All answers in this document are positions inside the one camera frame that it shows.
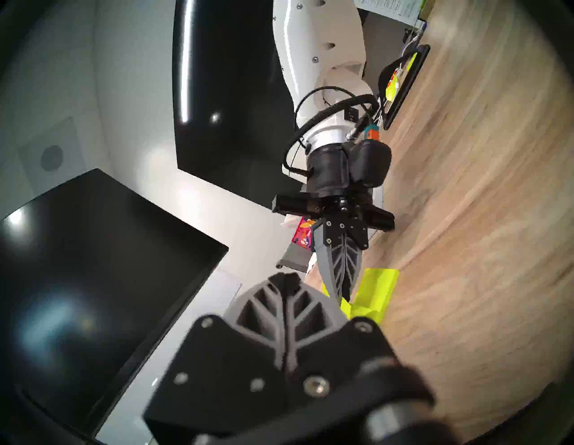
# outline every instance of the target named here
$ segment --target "red package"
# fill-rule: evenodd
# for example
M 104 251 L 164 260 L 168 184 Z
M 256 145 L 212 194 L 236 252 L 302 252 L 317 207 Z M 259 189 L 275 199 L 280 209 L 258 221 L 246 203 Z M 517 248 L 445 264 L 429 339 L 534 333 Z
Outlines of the red package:
M 315 220 L 307 219 L 305 217 L 301 218 L 291 242 L 304 247 L 307 250 L 311 250 L 311 226 L 313 224 L 315 224 Z

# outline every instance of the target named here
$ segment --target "white wall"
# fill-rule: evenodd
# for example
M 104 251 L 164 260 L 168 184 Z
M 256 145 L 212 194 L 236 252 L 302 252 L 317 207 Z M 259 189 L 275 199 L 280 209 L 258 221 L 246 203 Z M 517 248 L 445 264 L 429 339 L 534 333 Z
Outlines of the white wall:
M 270 210 L 177 169 L 174 7 L 174 0 L 98 1 L 96 86 L 112 165 L 123 184 L 229 246 L 221 267 L 249 287 L 277 272 L 293 230 Z
M 95 0 L 58 2 L 0 80 L 0 219 L 35 198 L 17 149 L 66 118 L 73 119 L 87 169 L 113 172 L 95 94 L 94 19 Z

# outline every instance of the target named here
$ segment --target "black cable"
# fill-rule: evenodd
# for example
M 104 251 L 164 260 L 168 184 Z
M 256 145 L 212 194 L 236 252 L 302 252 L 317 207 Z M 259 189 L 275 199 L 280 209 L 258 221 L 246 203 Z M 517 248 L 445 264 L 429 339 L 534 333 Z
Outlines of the black cable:
M 314 91 L 309 93 L 306 97 L 303 98 L 303 100 L 305 100 L 309 95 L 313 94 L 313 92 Z M 364 104 L 366 104 L 366 103 L 371 104 L 373 106 L 373 108 L 376 108 L 379 106 L 379 103 L 377 102 L 377 98 L 375 96 L 373 96 L 372 94 L 362 94 L 360 96 L 354 96 L 353 95 L 353 97 L 350 97 L 348 99 L 343 99 L 340 102 L 337 102 L 336 104 L 330 106 L 329 108 L 326 108 L 322 111 L 319 111 L 315 116 L 313 116 L 311 119 L 309 119 L 305 123 L 305 125 L 303 125 L 301 128 L 299 128 L 298 131 L 295 132 L 295 135 L 293 135 L 293 139 L 291 140 L 290 144 L 287 146 L 287 149 L 285 150 L 285 153 L 283 155 L 283 167 L 285 167 L 289 172 L 296 173 L 298 175 L 303 175 L 305 177 L 309 177 L 311 174 L 311 172 L 309 170 L 294 168 L 287 163 L 287 155 L 289 154 L 289 151 L 291 150 L 291 147 L 293 146 L 293 144 L 295 144 L 295 142 L 297 142 L 306 132 L 311 130 L 311 128 L 313 128 L 315 125 L 317 125 L 321 121 L 324 121 L 328 117 L 333 116 L 334 114 L 336 114 L 340 111 L 343 111 L 347 107 L 353 107 L 356 105 L 361 105 L 361 106 L 363 106 L 363 108 L 366 109 L 366 107 L 364 106 Z
M 299 149 L 301 147 L 303 147 L 303 144 L 301 143 L 301 140 L 299 139 L 299 147 L 297 147 L 297 150 L 295 150 L 295 154 L 293 155 L 293 159 L 291 159 L 291 165 L 289 166 L 289 168 L 293 168 L 293 163 L 295 162 L 295 158 L 297 157 L 297 153 L 299 152 Z
M 341 91 L 345 94 L 348 94 L 350 97 L 352 98 L 356 98 L 356 95 L 354 95 L 353 93 L 351 93 L 351 91 L 349 90 L 345 90 L 344 88 L 341 87 L 335 87 L 335 86 L 324 86 L 324 87 L 319 87 L 319 88 L 315 88 L 314 90 L 311 90 L 310 92 L 308 92 L 305 97 L 303 97 L 300 101 L 299 104 L 297 105 L 297 108 L 295 108 L 295 113 L 293 114 L 293 131 L 297 131 L 299 129 L 299 127 L 297 126 L 297 113 L 299 113 L 299 109 L 301 108 L 301 105 L 303 105 L 303 102 L 305 102 L 307 100 L 307 98 L 309 98 L 312 94 L 318 92 L 318 91 L 323 91 L 323 90 L 335 90 L 335 91 Z M 331 104 L 329 102 L 327 102 L 325 100 L 325 98 L 323 98 L 323 101 L 329 105 L 329 107 L 331 106 Z M 371 123 L 373 123 L 373 116 L 369 113 L 369 111 L 367 111 L 366 107 L 363 104 L 360 104 L 364 111 L 365 114 L 369 117 L 369 121 Z M 301 138 L 299 138 L 299 145 L 303 148 L 305 148 L 305 145 L 303 144 L 303 141 L 301 140 Z
M 379 113 L 378 101 L 377 101 L 377 106 L 376 107 L 371 106 L 369 108 L 369 111 L 373 115 L 373 118 Z M 355 128 L 353 129 L 353 131 L 349 135 L 349 140 L 355 141 L 359 137 L 360 133 L 367 127 L 368 123 L 369 123 L 369 120 L 366 119 L 365 115 L 361 119 L 359 119 L 359 121 L 355 124 Z

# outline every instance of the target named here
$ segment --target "black screen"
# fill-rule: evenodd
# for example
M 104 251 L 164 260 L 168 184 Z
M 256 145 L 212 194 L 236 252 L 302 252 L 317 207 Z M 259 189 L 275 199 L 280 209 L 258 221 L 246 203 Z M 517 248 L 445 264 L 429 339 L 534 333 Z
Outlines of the black screen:
M 186 16 L 189 2 L 177 1 L 173 27 L 177 167 L 270 208 L 276 194 L 301 189 L 281 172 L 294 133 L 293 101 L 275 48 L 273 2 L 191 3 Z
M 227 248 L 100 170 L 0 223 L 2 389 L 91 434 Z

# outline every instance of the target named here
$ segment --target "yellow-green tape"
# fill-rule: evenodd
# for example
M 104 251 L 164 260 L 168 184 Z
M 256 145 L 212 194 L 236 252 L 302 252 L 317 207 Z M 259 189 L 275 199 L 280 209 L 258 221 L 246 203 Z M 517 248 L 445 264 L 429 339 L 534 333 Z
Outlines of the yellow-green tape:
M 365 269 L 355 301 L 349 303 L 345 299 L 341 300 L 343 313 L 349 319 L 369 317 L 376 324 L 380 324 L 393 295 L 398 274 L 396 269 Z M 324 284 L 322 290 L 325 295 L 329 296 Z

